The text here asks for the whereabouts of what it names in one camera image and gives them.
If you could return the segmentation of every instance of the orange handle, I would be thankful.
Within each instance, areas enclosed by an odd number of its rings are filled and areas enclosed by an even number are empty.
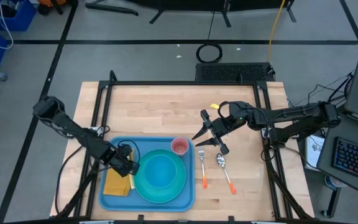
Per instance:
[[[203,188],[206,189],[208,187],[208,184],[206,183],[206,177],[203,175]]]
[[[233,183],[232,183],[232,182],[230,182],[230,183],[229,183],[229,185],[230,185],[230,190],[231,190],[231,193],[232,193],[232,194],[236,194],[236,193],[237,193],[237,191],[236,191],[236,189],[234,188]]]

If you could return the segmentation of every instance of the yellow napkin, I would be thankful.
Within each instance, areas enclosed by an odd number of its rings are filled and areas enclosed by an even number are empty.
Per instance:
[[[127,196],[133,184],[133,176],[121,177],[115,170],[107,171],[106,182],[104,183],[103,194],[115,196]]]

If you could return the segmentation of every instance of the yellow cable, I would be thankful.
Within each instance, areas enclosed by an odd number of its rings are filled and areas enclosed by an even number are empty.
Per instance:
[[[274,24],[273,24],[272,32],[270,33],[270,40],[268,42],[267,62],[270,62],[270,53],[272,52],[272,41],[273,41],[274,30],[276,29],[278,18],[280,18],[280,14],[281,14],[281,11],[283,10],[284,3],[285,3],[285,0],[283,0],[283,2],[281,3],[280,10],[279,10],[276,20],[274,21]]]

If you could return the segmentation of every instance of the keyboard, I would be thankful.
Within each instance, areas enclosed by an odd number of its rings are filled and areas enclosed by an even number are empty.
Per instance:
[[[332,166],[358,177],[358,144],[337,137],[333,151]]]

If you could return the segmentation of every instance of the pink cup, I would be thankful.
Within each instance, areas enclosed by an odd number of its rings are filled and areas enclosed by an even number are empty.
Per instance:
[[[171,142],[171,149],[176,155],[183,156],[189,150],[189,142],[183,137],[175,138]]]

